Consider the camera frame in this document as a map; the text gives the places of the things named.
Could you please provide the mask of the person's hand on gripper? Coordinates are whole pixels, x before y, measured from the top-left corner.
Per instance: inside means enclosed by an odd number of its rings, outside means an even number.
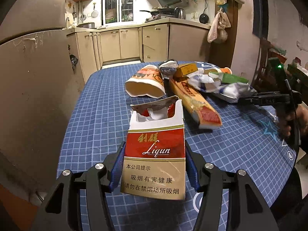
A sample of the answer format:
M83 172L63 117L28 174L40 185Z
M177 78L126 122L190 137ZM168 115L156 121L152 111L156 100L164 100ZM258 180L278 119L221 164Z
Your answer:
M303 136L307 135L308 111L305 103L300 104L296 111L291 113L286 113L283 108L278 108L276 109L276 115L280 132L285 137L291 135L291 130L294 128L291 125L295 124L295 122L300 130L300 134Z

